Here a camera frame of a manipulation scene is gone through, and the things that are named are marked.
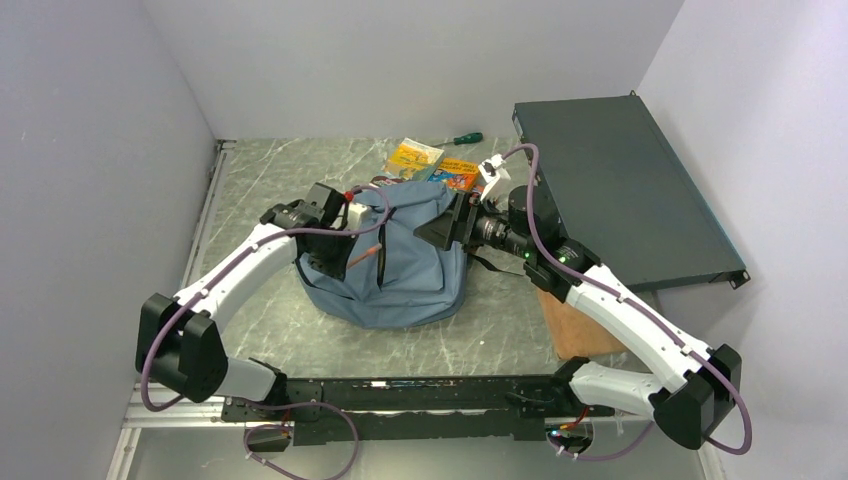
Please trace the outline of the blue grey backpack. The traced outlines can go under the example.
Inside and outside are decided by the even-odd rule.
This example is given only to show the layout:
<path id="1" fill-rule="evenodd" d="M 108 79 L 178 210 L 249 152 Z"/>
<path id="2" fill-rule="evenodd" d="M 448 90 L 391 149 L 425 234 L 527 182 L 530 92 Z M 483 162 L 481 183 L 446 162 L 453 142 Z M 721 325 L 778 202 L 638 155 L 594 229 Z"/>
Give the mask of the blue grey backpack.
<path id="1" fill-rule="evenodd" d="M 413 231 L 444 213 L 454 192 L 433 182 L 380 191 L 394 212 L 383 227 L 360 236 L 351 255 L 382 248 L 347 269 L 343 280 L 315 270 L 311 257 L 301 256 L 296 268 L 304 291 L 318 309 L 366 329 L 411 328 L 451 317 L 465 300 L 467 255 L 458 247 L 440 250 Z"/>

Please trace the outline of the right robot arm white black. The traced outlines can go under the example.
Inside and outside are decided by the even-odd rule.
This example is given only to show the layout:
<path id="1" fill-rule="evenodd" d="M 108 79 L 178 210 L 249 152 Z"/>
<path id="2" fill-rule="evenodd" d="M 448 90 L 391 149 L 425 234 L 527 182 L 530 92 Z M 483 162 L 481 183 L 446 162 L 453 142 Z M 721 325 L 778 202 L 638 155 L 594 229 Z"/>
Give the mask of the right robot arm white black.
<path id="1" fill-rule="evenodd" d="M 585 406 L 641 415 L 678 445 L 698 450 L 733 409 L 743 419 L 741 454 L 752 440 L 741 399 L 742 358 L 731 346 L 712 348 L 665 319 L 630 291 L 600 258 L 567 237 L 555 208 L 528 206 L 526 187 L 509 195 L 501 211 L 471 193 L 454 196 L 440 215 L 414 230 L 442 249 L 488 246 L 523 261 L 538 289 L 588 316 L 647 367 L 637 373 L 573 357 L 554 374 L 551 401 L 574 415 Z"/>

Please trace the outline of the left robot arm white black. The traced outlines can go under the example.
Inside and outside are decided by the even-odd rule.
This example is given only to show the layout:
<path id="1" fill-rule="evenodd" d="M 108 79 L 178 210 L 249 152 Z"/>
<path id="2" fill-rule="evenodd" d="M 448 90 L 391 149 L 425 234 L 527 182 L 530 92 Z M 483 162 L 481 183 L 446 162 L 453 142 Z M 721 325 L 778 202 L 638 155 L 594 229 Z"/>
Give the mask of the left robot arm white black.
<path id="1" fill-rule="evenodd" d="M 286 376 L 258 360 L 230 357 L 221 332 L 274 274 L 302 256 L 331 277 L 345 274 L 347 259 L 373 209 L 314 184 L 307 196 L 269 208 L 248 237 L 218 265 L 176 294 L 154 294 L 141 307 L 135 366 L 144 392 L 157 382 L 179 398 L 200 403 L 212 396 L 248 399 L 264 420 L 287 406 Z"/>

